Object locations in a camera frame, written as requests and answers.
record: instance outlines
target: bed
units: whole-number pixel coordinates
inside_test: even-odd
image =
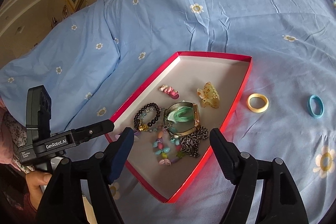
[[[335,41],[333,0],[98,0],[0,70],[0,96],[25,124],[27,90],[43,84],[52,98],[51,131],[61,132],[110,118],[176,51],[252,56],[225,136],[257,159],[281,157],[313,224],[336,197]],[[256,92],[270,100],[260,115],[245,104]],[[311,94],[324,102],[321,119],[306,110]],[[101,136],[68,156],[86,159],[107,145]],[[214,155],[174,204],[160,203],[127,169],[113,187],[125,223],[148,224],[218,223],[233,191]],[[247,223],[254,222],[261,189]],[[82,190],[89,197],[84,182]]]

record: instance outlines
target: red box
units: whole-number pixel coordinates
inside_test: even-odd
[[[241,98],[252,68],[252,57],[220,52],[176,52],[163,63],[113,114],[110,118],[115,130],[106,135],[109,142],[125,127],[133,126],[133,117],[139,109],[150,102],[168,108],[174,103],[186,100],[197,103],[201,125],[218,127],[224,132]],[[197,89],[203,89],[210,81],[220,96],[218,109],[202,108]],[[173,100],[159,91],[159,86],[167,84],[179,91],[180,97]],[[163,203],[174,203],[191,184],[212,154],[209,140],[201,141],[200,156],[183,157],[171,166],[159,165],[159,157],[154,154],[152,143],[157,138],[155,132],[142,132],[135,142],[126,166],[139,182],[155,198]]]

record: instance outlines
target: yellow ring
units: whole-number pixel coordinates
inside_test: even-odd
[[[254,108],[251,106],[250,104],[250,100],[252,98],[260,98],[262,99],[264,102],[265,102],[265,105],[261,108]],[[253,93],[251,94],[248,98],[247,98],[247,107],[252,111],[252,112],[255,112],[255,113],[261,113],[261,112],[264,112],[267,108],[268,108],[268,99],[266,98],[265,95],[262,95],[262,94],[259,94],[259,93]]]

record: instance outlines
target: green hair tie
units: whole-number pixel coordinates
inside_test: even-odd
[[[193,119],[193,108],[188,106],[180,106],[172,110],[167,116],[167,120],[172,122],[188,122]]]

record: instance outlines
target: blue ring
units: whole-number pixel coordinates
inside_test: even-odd
[[[320,114],[315,114],[315,113],[313,112],[313,109],[311,108],[311,100],[312,100],[312,99],[316,99],[317,103],[319,104],[319,106],[320,106]],[[309,99],[308,99],[308,101],[307,101],[307,107],[308,107],[308,112],[309,112],[309,114],[310,114],[313,118],[318,119],[318,118],[321,118],[321,117],[323,116],[323,113],[324,113],[324,105],[323,105],[323,102],[322,102],[321,98],[318,97],[317,95],[314,95],[314,94],[313,94],[312,96],[309,97]]]

